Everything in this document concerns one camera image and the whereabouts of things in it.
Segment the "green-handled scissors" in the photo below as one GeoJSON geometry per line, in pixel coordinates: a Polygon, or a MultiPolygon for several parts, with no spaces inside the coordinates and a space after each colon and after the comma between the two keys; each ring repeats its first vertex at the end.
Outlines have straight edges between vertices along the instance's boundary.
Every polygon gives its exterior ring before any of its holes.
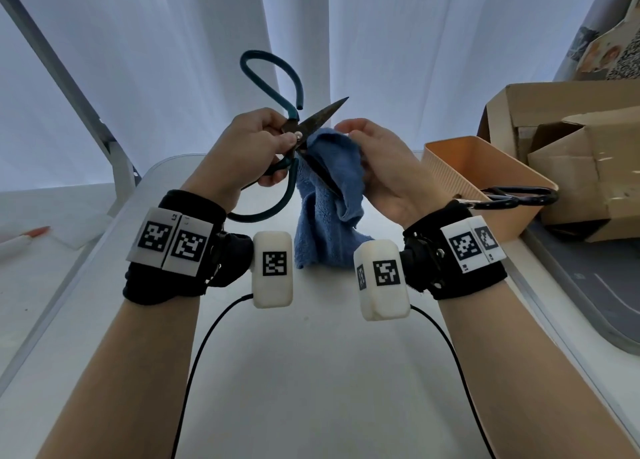
{"type": "Polygon", "coordinates": [[[320,129],[320,127],[322,127],[324,123],[331,118],[336,110],[338,110],[342,106],[342,104],[347,101],[348,97],[332,103],[319,112],[313,114],[304,122],[300,122],[298,110],[302,110],[302,105],[304,103],[304,92],[302,90],[302,82],[300,81],[300,77],[290,64],[288,64],[282,58],[279,58],[272,53],[268,53],[267,51],[249,50],[245,51],[240,57],[240,69],[242,69],[243,73],[247,75],[252,82],[258,85],[258,87],[260,87],[262,91],[264,91],[268,96],[279,103],[279,105],[281,105],[284,110],[287,111],[287,115],[289,118],[280,128],[280,130],[283,133],[295,133],[298,137],[298,141],[296,142],[296,145],[293,146],[292,149],[290,149],[281,160],[279,160],[275,164],[270,165],[267,171],[264,173],[265,175],[272,175],[274,172],[281,169],[289,170],[289,181],[287,183],[287,190],[280,201],[272,208],[269,208],[268,210],[257,214],[236,214],[231,212],[228,214],[229,220],[239,221],[241,223],[254,223],[256,221],[266,220],[267,218],[270,218],[280,212],[280,210],[282,210],[284,206],[289,203],[291,197],[293,196],[293,192],[296,189],[296,179],[298,177],[299,165],[299,161],[296,158],[296,153],[300,156],[301,159],[304,160],[304,162],[309,165],[311,170],[316,173],[318,178],[320,178],[320,180],[325,183],[327,188],[329,188],[334,194],[336,194],[336,196],[341,198],[342,192],[340,191],[340,188],[335,183],[329,172],[318,160],[316,160],[316,158],[309,155],[307,150],[307,139],[311,134],[320,129]],[[293,85],[295,85],[296,87],[295,106],[277,91],[272,89],[272,87],[270,87],[262,78],[256,75],[254,71],[249,68],[249,66],[247,66],[246,62],[250,59],[263,59],[265,61],[273,63],[277,67],[282,68],[284,72],[290,76],[291,80],[293,81],[293,85]]]}

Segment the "black wristband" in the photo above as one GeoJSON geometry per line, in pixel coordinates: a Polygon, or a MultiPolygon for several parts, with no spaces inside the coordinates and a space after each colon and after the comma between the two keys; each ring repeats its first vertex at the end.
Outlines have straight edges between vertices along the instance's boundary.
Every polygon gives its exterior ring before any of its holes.
{"type": "Polygon", "coordinates": [[[406,283],[422,292],[428,290],[436,300],[468,296],[497,284],[507,277],[501,262],[463,273],[443,235],[441,228],[466,220],[471,212],[453,200],[443,209],[428,214],[404,233],[409,265],[425,262],[426,268],[414,269],[406,275],[406,283]]]}
{"type": "Polygon", "coordinates": [[[216,240],[214,236],[222,231],[227,217],[225,210],[213,201],[180,189],[169,191],[158,207],[207,221],[213,224],[213,229],[195,277],[130,263],[125,274],[127,284],[122,294],[126,299],[141,305],[160,304],[176,296],[197,297],[206,292],[206,279],[212,274],[208,256],[216,240]]]}

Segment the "orange basket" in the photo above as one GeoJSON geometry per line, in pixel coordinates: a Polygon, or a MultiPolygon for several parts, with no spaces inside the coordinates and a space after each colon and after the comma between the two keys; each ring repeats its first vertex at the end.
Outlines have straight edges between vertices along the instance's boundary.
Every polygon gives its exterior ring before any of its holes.
{"type": "MultiPolygon", "coordinates": [[[[424,145],[422,162],[454,197],[489,201],[481,189],[491,186],[542,186],[557,190],[556,183],[533,171],[489,142],[476,136],[459,137],[424,145]]],[[[501,210],[472,210],[480,214],[498,241],[520,236],[542,207],[518,206],[501,210]]]]}

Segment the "blue cloth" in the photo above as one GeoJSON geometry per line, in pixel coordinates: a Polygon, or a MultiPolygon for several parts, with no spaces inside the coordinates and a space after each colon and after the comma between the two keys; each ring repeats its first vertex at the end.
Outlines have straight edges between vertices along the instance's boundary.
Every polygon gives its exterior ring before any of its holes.
{"type": "Polygon", "coordinates": [[[335,196],[300,160],[296,185],[302,196],[302,212],[294,240],[296,267],[320,263],[353,268],[357,247],[372,240],[355,230],[364,214],[360,149],[349,137],[332,129],[313,133],[307,147],[309,155],[329,171],[343,198],[335,196]]]}

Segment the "wristband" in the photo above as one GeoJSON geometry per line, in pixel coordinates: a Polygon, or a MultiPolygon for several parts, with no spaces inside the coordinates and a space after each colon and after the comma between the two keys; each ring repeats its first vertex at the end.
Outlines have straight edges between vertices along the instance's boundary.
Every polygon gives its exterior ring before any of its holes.
{"type": "Polygon", "coordinates": [[[476,293],[507,277],[506,258],[482,216],[454,200],[417,221],[404,233],[406,283],[436,300],[476,293]]]}
{"type": "Polygon", "coordinates": [[[126,299],[159,304],[175,296],[206,292],[213,274],[211,250],[226,212],[206,198],[174,189],[151,208],[127,257],[126,299]]]}

